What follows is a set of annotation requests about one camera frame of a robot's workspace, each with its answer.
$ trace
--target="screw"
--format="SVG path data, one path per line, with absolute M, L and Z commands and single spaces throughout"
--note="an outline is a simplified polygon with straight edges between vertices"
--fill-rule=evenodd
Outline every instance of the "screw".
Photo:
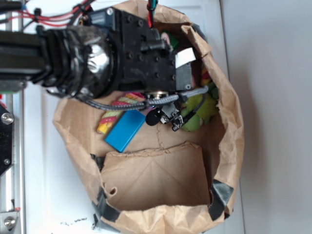
M 189 90 L 191 88 L 192 88 L 192 86 L 190 84 L 185 85 L 185 89 Z
M 142 61 L 143 61 L 143 56 L 142 56 L 142 55 L 140 55 L 140 54 L 138 54 L 138 55 L 137 55 L 137 59 L 138 59 L 139 61 L 141 61 L 141 62 L 142 62 Z
M 114 10 L 110 7 L 107 9 L 106 13 L 111 16 L 113 14 Z
M 142 27 L 143 26 L 143 20 L 139 19 L 137 21 L 137 25 L 138 25 L 138 27 Z
M 15 219 L 13 217 L 7 217 L 5 220 L 4 220 L 4 225 L 5 227 L 8 229 L 8 230 L 11 230 L 15 227 Z
M 129 53 L 127 54 L 127 58 L 128 58 L 128 59 L 132 59 L 132 58 L 133 58 L 133 54 L 132 54 L 131 52 L 129 52 Z
M 4 113 L 1 116 L 1 121 L 2 121 L 2 123 L 9 125 L 9 124 L 13 123 L 14 117 L 11 113 Z
M 5 159 L 3 162 L 5 165 L 9 165 L 11 161 L 9 159 Z
M 132 16 L 128 16 L 127 19 L 126 19 L 127 23 L 131 23 L 132 19 L 133 19 Z

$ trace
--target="cable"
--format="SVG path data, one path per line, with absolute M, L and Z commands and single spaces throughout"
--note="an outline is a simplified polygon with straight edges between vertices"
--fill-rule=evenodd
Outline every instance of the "cable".
M 74 22 L 76 21 L 76 19 L 79 17 L 79 15 L 81 13 L 83 13 L 83 11 L 88 10 L 89 6 L 91 3 L 93 3 L 95 0 L 85 0 L 82 4 L 76 6 L 75 8 L 78 7 L 77 11 L 74 13 L 74 15 L 71 17 L 68 25 L 73 25 Z
M 34 20 L 29 21 L 27 24 L 25 24 L 22 28 L 21 31 L 23 32 L 29 25 L 31 25 L 33 22 L 35 22 Z
M 147 4 L 147 10 L 149 11 L 147 21 L 150 28 L 154 28 L 154 13 L 157 3 L 157 0 L 149 0 Z
M 182 92 L 179 95 L 173 94 L 173 95 L 169 95 L 167 97 L 162 97 L 159 100 L 148 100 L 145 102 L 138 102 L 138 103 L 133 104 L 133 105 L 122 105 L 122 106 L 104 105 L 104 104 L 101 104 L 101 103 L 98 103 L 98 102 L 92 101 L 92 100 L 87 100 L 87 101 L 80 100 L 80 101 L 82 101 L 82 102 L 84 102 L 84 103 L 86 103 L 92 107 L 95 107 L 97 109 L 101 109 L 104 111 L 130 111 L 130 110 L 142 110 L 142 109 L 148 108 L 150 106 L 163 106 L 163 105 L 169 104 L 171 102 L 177 101 L 181 95 L 185 96 L 187 98 L 190 98 L 190 97 L 193 97 L 193 96 L 196 96 L 199 94 L 205 94 L 207 92 L 208 92 L 208 87 L 204 86 L 204 87 L 199 88 L 199 89 Z

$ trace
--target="paper bag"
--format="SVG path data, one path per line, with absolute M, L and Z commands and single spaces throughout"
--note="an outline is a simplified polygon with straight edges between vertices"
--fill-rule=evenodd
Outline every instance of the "paper bag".
M 116 8 L 146 19 L 146 4 L 131 0 Z M 219 113 L 199 131 L 174 132 L 169 124 L 144 124 L 126 154 L 117 154 L 96 132 L 101 110 L 64 99 L 55 112 L 54 124 L 96 213 L 101 221 L 125 234 L 197 234 L 233 212 L 244 151 L 242 112 L 211 47 L 192 25 L 184 14 L 157 6 L 155 27 L 174 34 L 181 47 L 194 47 L 218 87 Z M 97 101 L 111 104 L 120 94 L 114 92 Z M 180 153 L 181 149 L 191 153 Z M 101 172 L 90 154 L 106 156 Z M 173 192 L 164 191 L 170 188 Z

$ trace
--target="green plush toy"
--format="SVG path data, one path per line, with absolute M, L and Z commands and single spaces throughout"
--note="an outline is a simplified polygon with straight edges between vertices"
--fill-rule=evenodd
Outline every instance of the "green plush toy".
M 184 104 L 185 108 L 181 111 L 182 116 L 186 117 L 189 112 L 194 110 L 201 102 L 202 97 L 202 95 L 190 97 Z M 206 94 L 205 102 L 202 104 L 196 114 L 182 126 L 182 129 L 188 132 L 193 132 L 200 129 L 203 124 L 208 124 L 210 118 L 218 112 L 216 104 L 217 100 L 211 97 L 211 95 Z

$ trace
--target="blue block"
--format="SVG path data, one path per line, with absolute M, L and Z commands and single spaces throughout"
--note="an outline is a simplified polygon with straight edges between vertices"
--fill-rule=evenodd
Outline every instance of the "blue block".
M 144 122 L 145 115 L 141 112 L 136 110 L 126 111 L 110 131 L 105 141 L 122 153 Z

